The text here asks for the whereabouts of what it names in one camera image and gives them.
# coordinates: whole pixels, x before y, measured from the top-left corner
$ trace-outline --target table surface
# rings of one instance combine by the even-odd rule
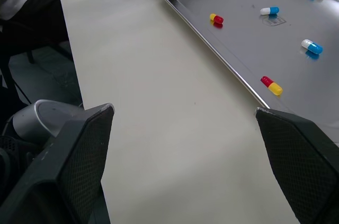
[[[298,223],[257,101],[163,0],[61,0],[86,109],[113,103],[112,224]]]

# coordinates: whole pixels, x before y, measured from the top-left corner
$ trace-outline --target pill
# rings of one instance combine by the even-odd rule
[[[261,78],[261,82],[263,82],[264,85],[275,95],[279,96],[282,94],[282,88],[269,77],[263,76]]]
[[[224,19],[221,16],[215,15],[213,13],[210,15],[210,20],[212,20],[212,21],[214,21],[218,24],[222,24],[223,21],[224,21]]]
[[[270,8],[262,8],[260,10],[261,15],[271,15],[271,14],[277,14],[279,12],[278,7],[270,7]]]
[[[319,46],[317,43],[314,43],[313,41],[310,40],[303,40],[301,45],[308,49],[309,51],[315,53],[315,54],[320,54],[321,52],[323,52],[323,47]]]

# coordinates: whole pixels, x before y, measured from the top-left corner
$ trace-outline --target person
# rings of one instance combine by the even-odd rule
[[[68,40],[60,0],[0,0],[0,19],[23,24],[55,43]],[[4,23],[2,33],[18,45],[34,42],[27,32],[12,24]]]

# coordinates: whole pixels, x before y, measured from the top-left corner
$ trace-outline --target stainless steel tray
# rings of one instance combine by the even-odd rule
[[[166,0],[266,107],[314,121],[339,142],[339,0]],[[260,9],[278,6],[278,18]],[[221,29],[209,15],[224,18]],[[306,54],[303,39],[324,51]],[[273,95],[260,79],[283,88]]]

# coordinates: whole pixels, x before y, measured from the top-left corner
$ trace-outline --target yellow capsule half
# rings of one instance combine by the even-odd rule
[[[210,15],[210,20],[214,20],[214,17],[215,17],[215,16],[216,16],[216,14],[213,14],[213,13],[212,13],[212,14]]]
[[[280,85],[274,82],[269,85],[269,90],[277,96],[282,94],[282,88],[280,87]]]

